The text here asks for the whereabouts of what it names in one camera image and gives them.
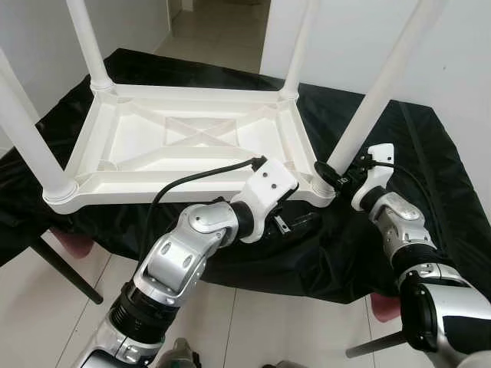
black cloth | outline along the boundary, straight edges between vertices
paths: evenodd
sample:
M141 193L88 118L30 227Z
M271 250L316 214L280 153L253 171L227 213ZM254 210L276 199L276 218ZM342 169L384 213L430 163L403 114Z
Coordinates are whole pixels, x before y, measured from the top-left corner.
M282 86L281 80L271 77L123 49L115 51L106 64L119 84L246 90L278 90ZM300 86L299 93L298 108L315 155L326 160L363 96L306 84ZM92 99L86 77L38 123L62 166L68 162ZM429 107L391 101L366 146L377 143L393 143L396 163L406 166L430 190L444 232L441 248L463 276L491 298L491 229L437 115ZM389 189L424 212L436 238L428 206L414 183L395 172ZM151 240L162 235L186 205L161 205ZM219 250L210 258L203 279L340 303L372 291L396 293L381 236L364 213L356 213L341 198L326 209L293 201L283 207L287 223L311 216L321 224L299 226L289 238L279 236L270 225L265 237L253 245L237 243ZM112 253L137 258L147 210L144 204L92 205L71 215L58 215L43 202L41 187L14 149L0 160L0 265L50 226L89 235Z

black cable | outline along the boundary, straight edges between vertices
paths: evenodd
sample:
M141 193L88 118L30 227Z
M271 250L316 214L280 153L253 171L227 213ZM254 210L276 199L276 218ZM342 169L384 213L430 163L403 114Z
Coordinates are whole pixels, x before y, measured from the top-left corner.
M172 188L174 188L176 186L184 184L185 182L191 182L193 180L206 178L207 176L212 176L212 175L216 175L216 174L227 173L228 171L237 170L237 169L240 169L240 168L248 166L248 165L252 165L252 168L255 169L255 167L261 166L264 162L265 162L264 157L248 159L247 161L244 161L243 163L237 163L235 165L225 166L225 167L221 167L219 169L213 169L210 171L200 172L198 174L186 176L184 178L178 179L178 180L166 185L165 187L163 187L163 189L160 190L160 192L158 192L157 195L155 195L155 198L153 199L152 203L150 204L150 207L148 208L147 218L145 220L145 227L143 228L143 234L142 234L142 239L141 239L141 244L140 244L140 249L139 249L138 266L141 265L141 263L143 262L143 260L147 256L148 251L150 250L151 245L147 244L147 242L148 242L148 232L150 230L150 221L152 219L153 212L155 211L155 208L159 204L162 197L167 192L169 192Z
M404 166L401 166L401 165L397 165L397 164L393 164L393 163L380 163L378 161L373 161L373 160L370 161L369 164L373 165L373 166L391 167L395 170L399 170L399 171L403 172L404 174L406 174L408 177L410 177L413 180L414 184L416 184L416 186L420 190L421 194L423 194L423 197L424 197L424 199L428 205L428 209L430 210L431 219L433 221L433 225L435 227L435 233L437 235L438 245L440 247L443 247L441 228L440 228L439 222L437 221L437 212L435 211L431 196L428 194L428 191L424 188L423 184L421 184L420 180L411 171L409 171L408 169L406 169Z

tiled floor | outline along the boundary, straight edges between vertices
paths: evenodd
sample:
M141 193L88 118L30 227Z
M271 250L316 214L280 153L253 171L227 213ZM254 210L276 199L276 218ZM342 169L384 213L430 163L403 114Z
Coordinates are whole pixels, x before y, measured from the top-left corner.
M255 3L201 0L195 11L182 11L174 19L173 35L156 54L258 73L269 0Z
M135 261L96 247L76 261L48 242L104 296L95 305L33 251L0 268L0 366L69 368L124 282ZM344 350L400 329L381 324L360 299L349 305L256 293L199 283L167 333L164 349L185 337L204 368L260 368L288 359L310 368L431 368L408 345L358 357Z

black chair leg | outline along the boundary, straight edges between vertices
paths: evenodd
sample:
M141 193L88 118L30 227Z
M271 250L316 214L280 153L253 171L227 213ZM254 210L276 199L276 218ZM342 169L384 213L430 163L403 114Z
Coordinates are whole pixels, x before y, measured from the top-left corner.
M64 275L82 293L88 296L95 304L104 300L50 245L41 238L31 243L31 248L43 257L58 272Z
M370 343L364 343L362 345L358 345L357 347L352 347L351 349L346 350L346 356L348 358L359 357L360 355L373 353L374 351L387 349L388 347L395 347L396 345L401 345L405 342L406 337L404 337L402 331L399 331L386 337L373 340Z

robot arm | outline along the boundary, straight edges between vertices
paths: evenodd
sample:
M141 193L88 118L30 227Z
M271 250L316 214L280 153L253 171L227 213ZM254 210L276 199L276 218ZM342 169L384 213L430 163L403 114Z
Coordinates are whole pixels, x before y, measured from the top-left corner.
M259 240L266 217L298 188L276 160L266 161L230 203L191 205L159 238L102 321L74 368L147 366L196 286L206 260L237 238Z
M390 165L394 148L372 146L361 160ZM421 211L385 189L393 169L365 166L344 177L323 163L316 169L354 209L368 213L381 232L400 290L407 342L438 368L457 367L470 354L491 350L491 304L439 255Z

